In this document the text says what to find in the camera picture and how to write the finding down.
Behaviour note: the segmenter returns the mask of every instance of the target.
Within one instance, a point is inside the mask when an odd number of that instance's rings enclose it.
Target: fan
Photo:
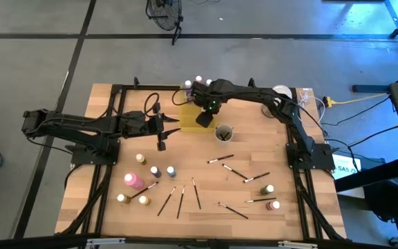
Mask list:
[[[174,45],[179,38],[182,28],[180,22],[184,20],[182,16],[182,1],[181,0],[147,0],[145,7],[145,14],[163,30],[173,30],[176,28],[171,40],[171,45]]]

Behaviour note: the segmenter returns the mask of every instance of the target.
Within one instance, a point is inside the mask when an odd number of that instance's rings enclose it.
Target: wooden tabletop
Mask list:
[[[111,84],[94,84],[88,101],[86,116],[97,117],[108,105]],[[313,95],[312,89],[298,89]],[[154,91],[127,91],[124,112],[143,110],[146,97]],[[178,107],[171,103],[173,91],[158,91],[162,112],[172,118],[178,117]],[[314,99],[305,108],[318,117]],[[310,119],[303,113],[307,124]],[[167,150],[158,151],[157,138],[122,139],[120,157],[113,167],[108,199],[102,225],[102,235],[122,237],[176,237],[176,238],[218,238],[218,239],[302,239],[299,209],[292,171],[287,164],[285,125],[276,119],[266,118],[260,111],[260,104],[242,100],[230,100],[218,114],[218,122],[234,127],[234,138],[227,145],[220,144],[212,133],[176,132],[165,140]],[[177,123],[165,123],[165,130],[173,129]],[[319,128],[305,126],[309,136],[316,142],[323,142]],[[146,165],[139,164],[136,154],[143,154]],[[207,164],[208,160],[234,154],[232,158]],[[271,172],[249,183],[222,167],[222,162],[246,175],[253,177]],[[157,166],[162,177],[156,179],[150,167]],[[175,178],[166,173],[168,166],[177,171]],[[67,228],[87,201],[94,166],[84,165],[68,179],[62,201],[56,232]],[[124,183],[124,175],[134,172],[144,179],[145,185],[156,181],[159,184],[144,195],[151,199],[148,206],[138,202],[119,203],[118,194],[134,195],[138,191]],[[191,178],[194,177],[202,209],[199,210]],[[343,220],[337,200],[334,182],[326,172],[312,171],[314,189],[319,209],[334,229],[345,236]],[[276,197],[281,203],[278,210],[269,211],[266,202],[245,203],[262,198],[259,190],[265,185],[274,186],[274,192],[267,197]],[[176,219],[182,186],[185,194],[179,219]],[[157,216],[170,191],[176,191],[160,216]],[[249,217],[244,219],[220,207],[218,202]],[[314,237],[311,211],[307,208],[310,235]],[[97,205],[93,209],[89,231],[94,230]]]

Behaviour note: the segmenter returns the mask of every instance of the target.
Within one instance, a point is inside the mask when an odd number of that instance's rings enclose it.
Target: yellow cable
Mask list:
[[[345,102],[335,102],[334,100],[331,100],[331,104],[349,104],[349,103],[358,102],[358,101],[362,101],[362,100],[368,100],[370,98],[380,97],[380,96],[384,96],[384,95],[387,95],[387,94],[386,93],[381,93],[381,94],[377,94],[377,95],[373,95],[373,96],[368,96],[368,97],[365,97],[365,98],[360,98],[360,99],[357,99],[357,100],[348,100],[348,101],[345,101]]]

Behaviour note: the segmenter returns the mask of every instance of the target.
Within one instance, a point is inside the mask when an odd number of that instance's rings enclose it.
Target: gray floor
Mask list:
[[[88,2],[0,0],[0,32],[78,33]],[[391,2],[398,14],[398,0]],[[98,1],[88,31],[163,33],[143,8],[138,0]],[[222,0],[197,6],[184,1],[183,11],[185,33],[388,34],[395,28],[383,3]],[[23,139],[22,113],[53,109],[74,47],[74,40],[0,40],[0,150],[6,159],[0,170],[0,239],[10,236],[39,151]],[[158,39],[86,40],[64,111],[82,115],[93,83],[130,84],[137,76],[143,84],[179,84],[195,75],[236,84],[253,77],[260,86],[312,87],[318,96],[349,100],[364,96],[353,94],[352,84],[398,78],[398,41],[181,39],[171,46]],[[324,121],[336,122],[380,100],[337,106],[327,110]],[[386,102],[327,130],[331,138],[347,142],[396,123]],[[398,129],[354,151],[394,160]],[[67,155],[50,155],[26,236],[53,233],[68,164]],[[393,224],[373,213],[343,200],[341,207],[350,239],[384,245],[397,235]]]

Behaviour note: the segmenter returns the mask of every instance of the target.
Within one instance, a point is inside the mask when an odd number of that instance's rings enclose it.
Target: cup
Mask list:
[[[219,125],[214,131],[214,135],[220,142],[229,142],[233,138],[233,127]]]

